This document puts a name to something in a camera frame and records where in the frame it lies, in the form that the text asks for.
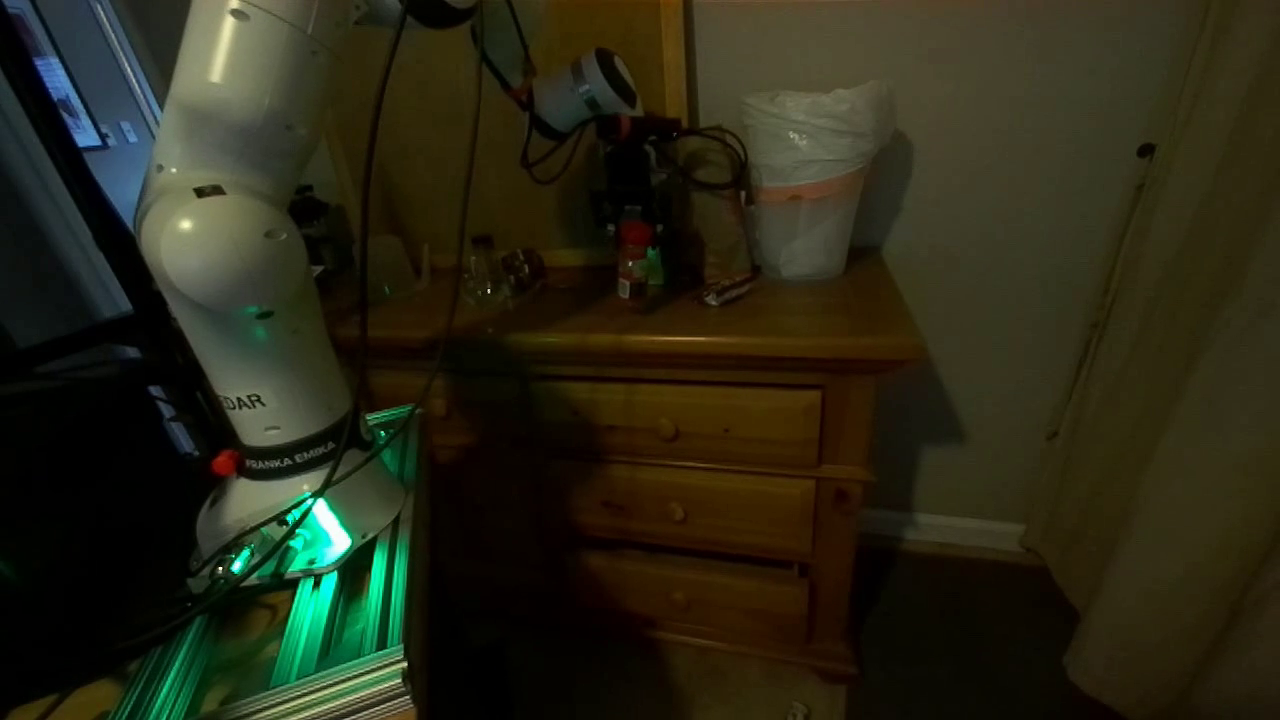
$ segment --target wall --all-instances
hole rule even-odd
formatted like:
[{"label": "wall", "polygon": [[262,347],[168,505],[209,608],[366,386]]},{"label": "wall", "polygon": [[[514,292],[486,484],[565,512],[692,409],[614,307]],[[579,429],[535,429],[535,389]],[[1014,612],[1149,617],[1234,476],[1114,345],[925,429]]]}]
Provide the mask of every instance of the wall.
[{"label": "wall", "polygon": [[883,396],[872,510],[1019,523],[1201,0],[692,0],[696,114],[896,84],[882,245],[934,366]]}]

